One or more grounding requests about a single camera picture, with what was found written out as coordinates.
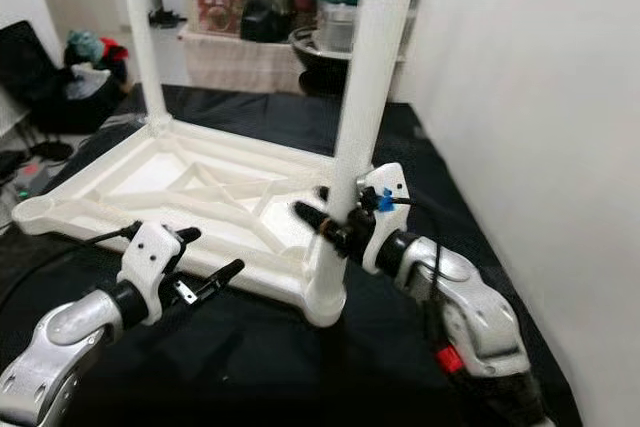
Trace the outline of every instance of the table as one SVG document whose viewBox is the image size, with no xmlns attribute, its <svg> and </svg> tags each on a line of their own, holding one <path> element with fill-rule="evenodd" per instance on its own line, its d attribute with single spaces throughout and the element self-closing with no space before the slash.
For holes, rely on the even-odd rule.
<svg viewBox="0 0 640 427">
<path fill-rule="evenodd" d="M 180 120 L 331 155 L 340 105 L 288 94 L 248 94 L 165 86 Z M 139 87 L 116 114 L 140 111 Z M 131 135 L 136 122 L 96 133 L 50 188 Z M 373 162 L 398 161 L 412 196 L 430 197 L 473 227 L 443 221 L 443 245 L 469 258 L 520 319 L 524 342 L 550 410 L 562 426 L 581 425 L 571 389 L 522 301 L 407 104 L 385 110 Z M 413 231 L 429 235 L 418 210 Z M 13 227 L 0 238 L 0 289 L 22 269 L 69 245 Z M 0 369 L 23 350 L 49 309 L 112 281 L 120 256 L 91 248 L 42 270 L 0 314 Z M 433 361 L 413 301 L 389 279 L 349 265 L 347 304 L 338 324 L 317 329 L 292 307 L 229 289 L 201 309 L 168 313 L 130 331 L 83 378 L 66 425 L 137 422 L 197 425 L 500 425 L 461 403 Z"/>
</svg>

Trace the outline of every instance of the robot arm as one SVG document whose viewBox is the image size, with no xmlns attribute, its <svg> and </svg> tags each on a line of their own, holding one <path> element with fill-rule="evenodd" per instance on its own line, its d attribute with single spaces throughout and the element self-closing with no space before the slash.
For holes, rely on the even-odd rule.
<svg viewBox="0 0 640 427">
<path fill-rule="evenodd" d="M 553 425 L 509 302 L 482 281 L 469 260 L 406 231 L 410 206 L 394 203 L 408 199 L 402 167 L 387 164 L 370 172 L 359 179 L 357 191 L 359 206 L 345 225 L 301 202 L 294 210 L 341 255 L 371 274 L 389 275 L 425 306 L 433 354 L 454 386 L 512 425 Z"/>
<path fill-rule="evenodd" d="M 0 376 L 0 427 L 57 425 L 80 378 L 108 344 L 139 323 L 157 322 L 177 298 L 188 306 L 204 301 L 244 267 L 235 260 L 193 292 L 175 268 L 200 237 L 198 229 L 175 232 L 146 222 L 132 237 L 117 283 L 46 314 L 29 347 Z"/>
</svg>

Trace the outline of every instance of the black bag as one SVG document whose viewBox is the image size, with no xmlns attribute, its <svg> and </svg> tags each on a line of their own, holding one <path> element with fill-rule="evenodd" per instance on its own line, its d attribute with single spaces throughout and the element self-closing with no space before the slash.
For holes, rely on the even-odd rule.
<svg viewBox="0 0 640 427">
<path fill-rule="evenodd" d="M 287 40 L 295 17 L 293 0 L 247 0 L 240 38 L 253 42 Z"/>
<path fill-rule="evenodd" d="M 72 80 L 69 69 L 51 62 L 29 22 L 0 30 L 0 85 L 31 111 L 32 123 L 42 132 L 95 132 L 124 97 L 109 78 L 91 97 L 68 100 L 64 88 Z"/>
</svg>

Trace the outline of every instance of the white pipe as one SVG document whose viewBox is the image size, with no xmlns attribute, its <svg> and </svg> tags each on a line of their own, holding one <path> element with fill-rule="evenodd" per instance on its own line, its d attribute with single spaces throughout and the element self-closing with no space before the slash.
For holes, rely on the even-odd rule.
<svg viewBox="0 0 640 427">
<path fill-rule="evenodd" d="M 167 107 L 162 96 L 162 87 L 156 67 L 156 56 L 151 42 L 151 29 L 147 17 L 144 0 L 126 0 L 131 31 L 133 32 L 133 44 L 136 51 L 136 60 L 140 69 L 142 92 L 147 105 L 147 122 L 151 126 L 154 135 L 159 135 L 171 116 L 167 113 Z"/>
<path fill-rule="evenodd" d="M 342 105 L 327 213 L 339 222 L 356 205 L 356 180 L 371 170 L 373 149 L 411 0 L 358 0 L 355 43 Z M 307 317 L 315 325 L 338 320 L 346 300 L 345 260 L 322 241 L 306 292 Z"/>
</svg>

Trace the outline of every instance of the wire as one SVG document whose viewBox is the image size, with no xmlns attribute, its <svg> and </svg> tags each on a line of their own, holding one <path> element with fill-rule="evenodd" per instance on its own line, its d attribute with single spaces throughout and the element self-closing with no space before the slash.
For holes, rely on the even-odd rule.
<svg viewBox="0 0 640 427">
<path fill-rule="evenodd" d="M 456 218 L 454 214 L 450 214 L 443 208 L 440 208 L 437 204 L 422 202 L 420 200 L 393 197 L 391 202 L 400 205 L 411 205 L 414 207 L 420 207 L 429 217 L 433 226 L 434 242 L 436 244 L 436 258 L 434 260 L 433 275 L 431 276 L 431 286 L 429 288 L 429 298 L 426 302 L 425 313 L 427 314 L 429 337 L 433 343 L 433 347 L 437 350 L 442 347 L 441 343 L 447 342 L 446 330 L 442 322 L 442 302 L 440 298 L 440 271 L 441 271 L 441 259 L 442 259 L 442 231 L 440 230 L 440 223 L 433 215 L 433 207 L 436 206 L 437 210 L 446 213 L 450 218 Z"/>
<path fill-rule="evenodd" d="M 136 222 L 128 227 L 125 227 L 123 229 L 120 230 L 115 230 L 113 232 L 109 232 L 107 234 L 104 235 L 99 235 L 97 237 L 93 237 L 91 239 L 85 240 L 79 244 L 76 245 L 72 245 L 71 247 L 67 247 L 66 249 L 62 249 L 60 252 L 58 252 L 57 254 L 54 254 L 53 256 L 43 260 L 42 262 L 40 262 L 39 264 L 36 264 L 30 268 L 28 268 L 27 270 L 25 270 L 24 272 L 22 272 L 22 274 L 13 281 L 13 283 L 7 288 L 7 290 L 5 290 L 4 294 L 2 295 L 2 297 L 0 297 L 0 313 L 2 312 L 2 310 L 5 308 L 5 306 L 7 305 L 7 303 L 9 302 L 9 300 L 11 299 L 11 297 L 13 296 L 13 294 L 15 294 L 15 292 L 18 290 L 18 288 L 20 288 L 20 286 L 22 284 L 24 284 L 29 277 L 31 277 L 33 274 L 35 274 L 38 270 L 60 260 L 61 258 L 65 257 L 68 254 L 71 254 L 73 252 L 76 252 L 84 247 L 87 246 L 91 246 L 91 245 L 95 245 L 99 242 L 102 242 L 104 240 L 108 240 L 108 239 L 112 239 L 114 237 L 120 237 L 120 236 L 124 236 L 127 238 L 132 238 L 133 235 L 131 235 L 132 233 L 135 234 L 135 231 L 137 230 L 137 228 L 139 228 L 139 223 Z"/>
</svg>

